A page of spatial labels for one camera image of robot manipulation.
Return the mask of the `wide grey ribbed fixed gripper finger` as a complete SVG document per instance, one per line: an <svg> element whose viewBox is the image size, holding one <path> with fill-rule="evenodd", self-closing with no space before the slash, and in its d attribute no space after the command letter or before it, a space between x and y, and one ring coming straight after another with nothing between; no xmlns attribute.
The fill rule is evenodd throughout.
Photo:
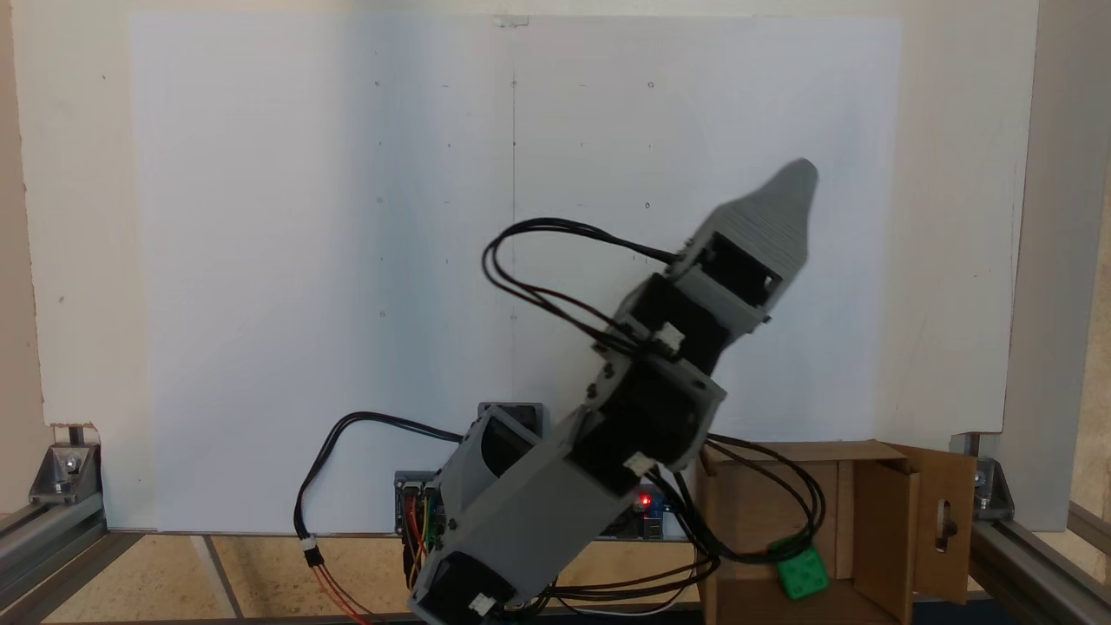
<svg viewBox="0 0 1111 625"><path fill-rule="evenodd" d="M811 206L820 174L798 158L752 193L711 211L697 229L697 246L718 234L771 270L785 284L794 281L808 260Z"/></svg>

